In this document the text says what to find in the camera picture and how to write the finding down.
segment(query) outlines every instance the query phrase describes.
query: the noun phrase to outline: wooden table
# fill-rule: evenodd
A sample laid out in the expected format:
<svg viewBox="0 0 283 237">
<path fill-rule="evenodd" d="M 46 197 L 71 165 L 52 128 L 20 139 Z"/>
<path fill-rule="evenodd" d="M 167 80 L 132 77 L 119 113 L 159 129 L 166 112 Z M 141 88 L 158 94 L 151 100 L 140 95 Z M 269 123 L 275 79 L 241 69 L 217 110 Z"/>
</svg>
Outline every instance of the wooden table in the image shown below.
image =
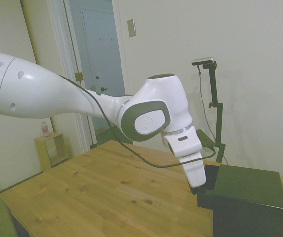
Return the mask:
<svg viewBox="0 0 283 237">
<path fill-rule="evenodd" d="M 129 146 L 153 163 L 177 162 Z M 181 167 L 153 168 L 115 141 L 0 196 L 35 237 L 213 236 L 212 211 L 197 207 Z"/>
</svg>

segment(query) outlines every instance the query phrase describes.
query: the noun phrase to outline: robotic arm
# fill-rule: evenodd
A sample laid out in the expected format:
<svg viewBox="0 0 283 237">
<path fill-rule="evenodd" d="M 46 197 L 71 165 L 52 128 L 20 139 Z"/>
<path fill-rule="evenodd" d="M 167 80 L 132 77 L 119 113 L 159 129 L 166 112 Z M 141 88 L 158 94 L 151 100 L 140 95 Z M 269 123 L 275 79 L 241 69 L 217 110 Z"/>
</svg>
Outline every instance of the robotic arm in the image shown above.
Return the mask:
<svg viewBox="0 0 283 237">
<path fill-rule="evenodd" d="M 134 141 L 161 133 L 180 162 L 201 158 L 188 102 L 174 74 L 149 77 L 135 96 L 90 93 L 106 117 Z M 0 53 L 0 114 L 31 119 L 75 112 L 103 118 L 96 102 L 59 75 L 23 59 Z M 192 188 L 206 182 L 203 161 L 182 165 Z"/>
</svg>

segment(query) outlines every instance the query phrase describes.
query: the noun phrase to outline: door frame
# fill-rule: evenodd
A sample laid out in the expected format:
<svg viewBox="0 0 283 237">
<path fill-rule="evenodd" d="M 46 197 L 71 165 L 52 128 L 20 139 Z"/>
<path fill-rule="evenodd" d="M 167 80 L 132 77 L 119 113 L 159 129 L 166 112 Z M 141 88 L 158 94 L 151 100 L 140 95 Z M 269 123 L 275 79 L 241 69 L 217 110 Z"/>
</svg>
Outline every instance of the door frame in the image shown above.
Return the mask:
<svg viewBox="0 0 283 237">
<path fill-rule="evenodd" d="M 77 42 L 72 41 L 72 39 L 75 39 L 75 32 L 71 27 L 69 31 L 69 24 L 66 18 L 68 8 L 70 10 L 69 2 L 66 1 L 66 7 L 64 6 L 64 0 L 48 0 L 47 3 L 65 75 L 78 84 L 75 79 L 75 72 L 77 72 L 77 66 L 79 72 L 82 71 L 82 67 L 81 63 L 79 63 L 80 55 Z M 70 26 L 73 25 L 72 19 L 69 19 L 69 23 Z M 84 81 L 81 82 L 81 86 L 86 88 Z M 81 152 L 85 153 L 90 150 L 91 142 L 93 142 L 93 144 L 97 144 L 93 120 L 91 116 L 79 113 L 74 113 L 74 119 L 77 125 L 77 135 L 80 141 Z"/>
<path fill-rule="evenodd" d="M 123 75 L 123 83 L 126 94 L 130 94 L 130 85 L 128 80 L 128 70 L 123 43 L 123 32 L 121 27 L 121 19 L 119 14 L 118 0 L 112 0 L 113 14 L 115 19 L 115 27 L 117 32 L 118 46 L 120 51 L 121 68 Z M 51 13 L 52 23 L 57 35 L 58 49 L 61 54 L 62 63 L 64 65 L 66 75 L 74 79 L 74 68 L 77 62 L 79 72 L 82 72 L 79 48 L 76 41 L 76 34 L 72 22 L 69 0 L 48 0 L 49 12 Z M 91 116 L 87 116 L 87 120 L 79 114 L 76 114 L 76 123 L 78 127 L 79 140 L 83 152 L 90 150 L 88 143 L 88 129 L 90 128 L 93 143 L 96 144 L 96 135 Z"/>
</svg>

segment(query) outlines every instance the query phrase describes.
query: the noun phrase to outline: door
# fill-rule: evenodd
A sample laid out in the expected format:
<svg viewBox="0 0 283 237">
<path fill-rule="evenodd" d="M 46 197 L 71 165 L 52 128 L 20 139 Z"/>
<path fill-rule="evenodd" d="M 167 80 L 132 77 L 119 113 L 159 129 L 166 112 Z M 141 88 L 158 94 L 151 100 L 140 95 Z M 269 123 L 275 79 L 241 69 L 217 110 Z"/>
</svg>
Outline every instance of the door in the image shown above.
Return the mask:
<svg viewBox="0 0 283 237">
<path fill-rule="evenodd" d="M 111 96 L 124 95 L 112 2 L 69 0 L 68 7 L 86 88 Z M 92 117 L 92 120 L 95 134 L 108 129 L 104 119 Z"/>
<path fill-rule="evenodd" d="M 87 9 L 82 12 L 96 92 L 125 95 L 114 15 Z"/>
</svg>

